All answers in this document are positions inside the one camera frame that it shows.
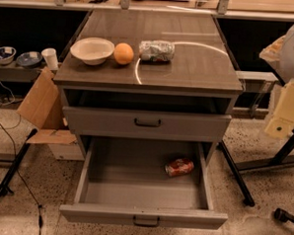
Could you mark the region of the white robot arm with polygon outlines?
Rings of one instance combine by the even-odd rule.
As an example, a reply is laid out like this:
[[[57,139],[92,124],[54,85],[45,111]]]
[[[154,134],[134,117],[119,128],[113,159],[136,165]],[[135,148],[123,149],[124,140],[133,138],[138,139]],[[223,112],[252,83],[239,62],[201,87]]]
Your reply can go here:
[[[259,54],[285,83],[279,100],[264,130],[273,138],[283,138],[294,128],[294,25],[286,35]]]

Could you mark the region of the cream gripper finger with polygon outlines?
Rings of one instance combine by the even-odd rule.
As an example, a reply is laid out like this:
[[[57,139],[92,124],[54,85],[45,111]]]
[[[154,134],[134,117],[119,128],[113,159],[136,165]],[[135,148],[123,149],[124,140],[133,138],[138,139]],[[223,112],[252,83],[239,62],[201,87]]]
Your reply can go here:
[[[272,138],[287,137],[294,128],[294,79],[281,90],[277,106],[263,130]]]

